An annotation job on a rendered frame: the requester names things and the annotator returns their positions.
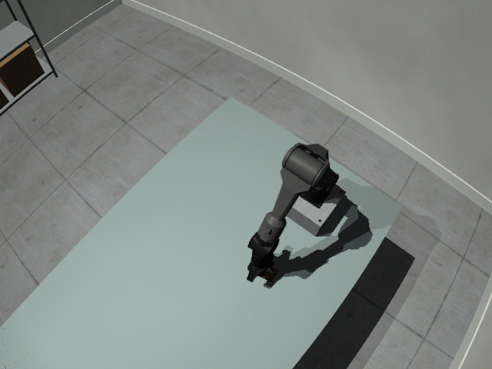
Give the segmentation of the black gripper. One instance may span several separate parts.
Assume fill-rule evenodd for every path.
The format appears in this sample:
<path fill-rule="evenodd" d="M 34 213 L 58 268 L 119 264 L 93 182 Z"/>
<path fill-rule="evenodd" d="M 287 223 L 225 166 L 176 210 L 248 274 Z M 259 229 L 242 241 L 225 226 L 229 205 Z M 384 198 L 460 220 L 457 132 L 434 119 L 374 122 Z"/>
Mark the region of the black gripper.
<path fill-rule="evenodd" d="M 247 280 L 253 282 L 257 276 L 263 277 L 266 272 L 265 269 L 273 267 L 274 265 L 274 262 L 272 261 L 273 258 L 274 258 L 274 254 L 272 254 L 271 260 L 267 264 L 258 264 L 253 260 L 251 256 L 251 262 L 248 265 L 249 273 L 248 273 Z"/>

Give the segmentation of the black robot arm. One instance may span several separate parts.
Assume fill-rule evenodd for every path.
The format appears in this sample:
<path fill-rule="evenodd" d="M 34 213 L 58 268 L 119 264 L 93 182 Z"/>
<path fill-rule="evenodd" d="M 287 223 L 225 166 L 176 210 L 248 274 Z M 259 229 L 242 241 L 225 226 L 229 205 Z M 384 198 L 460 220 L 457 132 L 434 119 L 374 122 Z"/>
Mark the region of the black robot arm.
<path fill-rule="evenodd" d="M 271 260 L 287 224 L 285 217 L 298 197 L 320 208 L 337 183 L 339 174 L 330 169 L 326 148 L 319 144 L 304 147 L 298 142 L 284 156 L 281 178 L 283 184 L 274 209 L 265 215 L 259 230 L 248 244 L 248 248 L 252 249 L 252 258 L 258 264 L 267 264 Z"/>

